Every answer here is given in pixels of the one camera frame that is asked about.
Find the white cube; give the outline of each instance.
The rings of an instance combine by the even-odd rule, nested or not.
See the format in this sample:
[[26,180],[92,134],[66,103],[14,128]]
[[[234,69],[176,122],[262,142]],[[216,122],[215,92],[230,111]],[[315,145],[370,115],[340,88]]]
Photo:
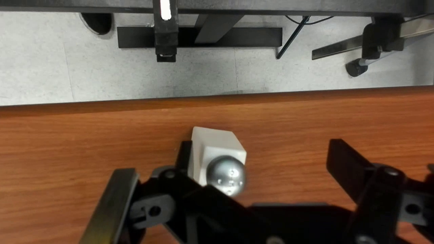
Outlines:
[[231,156],[245,164],[246,152],[231,132],[195,126],[191,141],[188,176],[200,186],[206,186],[207,166],[216,157]]

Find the metal bracket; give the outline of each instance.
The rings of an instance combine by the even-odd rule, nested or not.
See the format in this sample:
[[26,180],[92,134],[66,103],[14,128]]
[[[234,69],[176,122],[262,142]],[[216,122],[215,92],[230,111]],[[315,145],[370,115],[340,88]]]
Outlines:
[[177,0],[153,0],[157,62],[174,62],[177,48]]
[[345,64],[349,76],[364,73],[370,64],[401,52],[414,41],[434,33],[434,20],[427,18],[404,22],[401,16],[374,18],[357,35],[311,50],[311,60],[318,60],[361,48],[361,57]]

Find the gray floor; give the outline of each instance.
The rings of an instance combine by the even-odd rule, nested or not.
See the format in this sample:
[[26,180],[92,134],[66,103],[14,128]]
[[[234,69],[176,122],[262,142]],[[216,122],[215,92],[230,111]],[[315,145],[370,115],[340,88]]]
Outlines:
[[[150,15],[116,15],[116,26],[151,25]],[[181,16],[192,25],[195,16]],[[0,105],[147,99],[368,87],[431,86],[432,37],[370,67],[356,79],[342,65],[359,52],[318,61],[310,50],[360,34],[367,18],[334,18],[302,30],[286,56],[272,49],[180,49],[176,64],[154,50],[119,50],[77,14],[0,12]],[[239,26],[295,27],[280,16],[248,16]]]

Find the black metal frame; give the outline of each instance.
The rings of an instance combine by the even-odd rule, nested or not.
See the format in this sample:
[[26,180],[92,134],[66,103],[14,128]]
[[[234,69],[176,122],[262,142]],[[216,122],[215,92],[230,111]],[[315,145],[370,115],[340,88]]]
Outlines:
[[405,46],[432,34],[429,16],[417,16],[404,20],[402,16],[374,16],[372,22],[363,29],[361,35],[344,39],[328,46],[311,50],[311,60],[334,56],[361,49],[361,57],[345,64],[349,76],[356,77],[364,73],[370,64],[387,57],[393,52],[401,52]]
[[[153,4],[150,0],[0,0],[0,11],[153,14]],[[432,12],[428,0],[178,0],[178,14],[416,16]]]
[[[109,195],[115,190],[130,195],[119,186],[131,193],[130,182],[135,179],[130,174],[131,179],[121,183],[115,176],[130,170],[115,171],[81,244],[119,243],[119,235],[112,233],[120,231],[123,243],[140,243],[146,228],[161,224],[178,243],[188,244],[406,243],[395,236],[398,221],[412,222],[434,241],[432,174],[425,182],[416,182],[395,168],[368,163],[341,140],[330,140],[326,170],[356,202],[353,213],[329,205],[243,208],[212,186],[201,187],[185,175],[189,149],[191,142],[182,142],[174,168],[157,170],[146,183],[136,184],[132,198],[120,198],[109,206]],[[130,208],[123,220],[117,213],[108,213],[123,213],[124,206]],[[111,228],[98,228],[97,221],[104,221],[98,218],[101,213],[112,218],[106,221]]]
[[[434,14],[434,4],[428,0],[218,0],[218,1],[201,1],[201,0],[170,0],[172,7],[176,8],[174,15],[178,14],[199,14],[199,19],[203,20],[203,26],[196,31],[180,30],[182,39],[188,42],[182,46],[269,46],[275,39],[279,38],[280,33],[268,34],[269,38],[261,38],[256,34],[254,30],[250,30],[250,34],[254,34],[250,39],[264,39],[262,42],[252,44],[250,39],[238,39],[243,38],[243,34],[239,34],[238,30],[233,30],[233,25],[242,15],[334,15],[334,16],[385,16],[385,15],[397,15],[397,16],[416,16],[421,14]],[[44,12],[135,12],[135,14],[154,14],[155,29],[154,35],[149,37],[154,39],[154,45],[149,39],[136,39],[131,41],[131,35],[123,37],[119,34],[119,46],[121,48],[138,48],[154,46],[157,61],[174,61],[176,54],[176,38],[174,33],[177,30],[176,18],[169,23],[161,22],[158,16],[158,0],[0,0],[0,11],[44,11]],[[296,27],[294,34],[288,38],[283,49],[276,54],[276,58],[280,58],[286,52],[291,41],[296,37],[298,31],[302,29],[302,25]]]

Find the black plastic part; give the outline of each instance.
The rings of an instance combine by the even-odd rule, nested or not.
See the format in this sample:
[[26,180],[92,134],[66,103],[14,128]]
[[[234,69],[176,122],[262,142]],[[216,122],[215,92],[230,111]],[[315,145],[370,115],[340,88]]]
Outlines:
[[357,244],[357,240],[374,240],[380,244],[395,244],[395,228],[402,201],[405,175],[387,168],[376,168],[368,178],[356,201],[342,243]]
[[192,145],[191,141],[182,141],[180,144],[174,168],[181,174],[187,174],[188,164],[189,164],[191,145]]
[[150,194],[134,201],[128,210],[128,220],[134,229],[146,229],[168,222],[174,209],[174,202],[168,194]]
[[127,212],[138,186],[134,168],[115,170],[89,220],[79,244],[130,243]]
[[159,0],[153,0],[154,52],[157,62],[174,62],[177,48],[177,0],[168,0],[170,19],[161,18]]
[[360,65],[359,61],[360,58],[356,58],[344,65],[344,69],[349,76],[356,77],[367,71],[368,65]]
[[399,38],[401,16],[374,18],[374,23],[363,30],[361,58],[376,60],[380,52],[399,52],[404,39]]
[[329,140],[326,170],[353,202],[364,189],[374,166],[342,140]]
[[105,35],[112,29],[112,14],[81,12],[83,23],[97,35]]
[[169,179],[161,175],[162,190],[182,206],[187,220],[185,243],[193,243],[191,239],[210,243],[215,235],[223,235],[227,237],[223,243],[261,244],[267,236],[272,236],[273,232],[265,222],[214,187],[200,187],[180,172]]
[[[178,48],[277,48],[281,45],[279,27],[234,27],[215,44],[195,44],[200,29],[180,27]],[[120,49],[154,48],[151,27],[117,27]]]
[[288,243],[338,243],[351,217],[349,210],[329,205],[261,205],[248,209]]

